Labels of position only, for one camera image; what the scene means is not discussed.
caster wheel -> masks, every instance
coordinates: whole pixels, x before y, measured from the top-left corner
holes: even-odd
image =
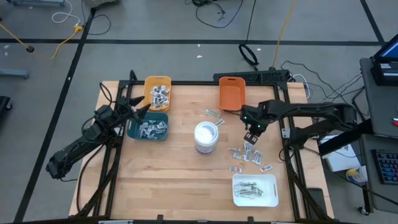
[[[8,102],[8,105],[6,106],[6,110],[11,110],[12,109],[12,104]]]
[[[362,214],[362,215],[366,215],[369,216],[369,212],[366,211],[365,207],[359,207],[358,211]]]

yellow bin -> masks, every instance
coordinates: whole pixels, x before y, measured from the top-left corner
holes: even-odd
[[[166,88],[169,89],[169,92],[166,96],[169,98],[169,104],[161,109],[155,109],[153,105],[150,106],[149,110],[156,111],[156,112],[167,112],[170,108],[171,104],[171,92],[172,92],[172,80],[170,77],[167,76],[152,76],[145,79],[144,85],[144,96],[143,105],[147,105],[151,103],[153,95],[150,93],[154,86],[165,85]]]

orange bin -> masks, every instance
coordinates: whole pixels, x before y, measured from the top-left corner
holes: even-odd
[[[246,103],[246,82],[239,77],[220,78],[220,108],[239,111]]]
[[[154,105],[151,105],[149,110],[151,111],[156,111],[156,112],[166,112],[170,108],[170,103],[171,103],[171,92],[172,92],[172,80],[170,77],[167,76],[151,76],[145,79],[145,85],[144,85],[144,96],[145,98],[143,99],[142,103],[143,105],[147,105],[151,103],[153,95],[150,93],[154,86],[160,86],[160,85],[165,85],[166,88],[169,89],[169,92],[166,94],[166,96],[169,98],[169,104],[161,109],[155,109]]]

white tray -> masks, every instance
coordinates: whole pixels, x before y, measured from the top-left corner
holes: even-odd
[[[264,193],[262,197],[254,199],[237,197],[234,194],[234,186],[240,182],[256,182],[257,187]],[[235,174],[232,177],[232,195],[234,203],[239,207],[276,207],[279,203],[276,178],[273,174],[251,175]]]

yellow cable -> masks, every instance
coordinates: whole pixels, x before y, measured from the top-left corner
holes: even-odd
[[[282,26],[282,30],[280,31],[278,43],[276,44],[274,62],[272,63],[272,66],[273,66],[273,67],[275,67],[276,58],[278,57],[278,50],[279,50],[279,43],[280,43],[280,40],[281,40],[281,38],[282,38],[282,35],[284,34],[286,24],[287,24],[287,22],[289,21],[290,16],[292,15],[293,8],[294,8],[294,5],[295,5],[295,4],[296,4],[296,0],[293,0],[293,1],[292,1],[292,5],[290,5],[289,13],[287,14],[287,17],[286,17],[286,19],[285,19],[284,26]]]
[[[16,39],[16,40],[17,40],[20,44],[22,44],[26,49],[29,48],[29,46],[28,46],[27,44],[23,43],[20,39],[18,39],[17,36],[15,36],[11,31],[9,31],[9,30],[8,30],[6,27],[4,27],[1,23],[0,23],[0,27],[3,28],[7,33],[9,33],[14,39]],[[68,42],[68,41],[69,41],[70,39],[72,39],[78,32],[80,32],[80,31],[83,30],[83,27],[81,27],[81,26],[74,26],[74,28],[75,28],[75,32],[74,32],[68,39],[66,39],[66,40],[64,40],[63,42],[61,42],[60,44],[58,44],[57,48],[55,49],[54,55],[53,55],[52,57],[48,58],[48,57],[46,57],[46,56],[43,56],[43,55],[41,55],[41,54],[38,54],[38,53],[35,53],[35,52],[34,52],[35,55],[38,55],[38,56],[40,56],[40,57],[42,57],[42,58],[44,58],[44,59],[49,59],[49,60],[54,59],[54,58],[57,56],[58,50],[59,50],[59,48],[61,47],[61,45],[64,44],[64,43],[66,43],[66,42]]]

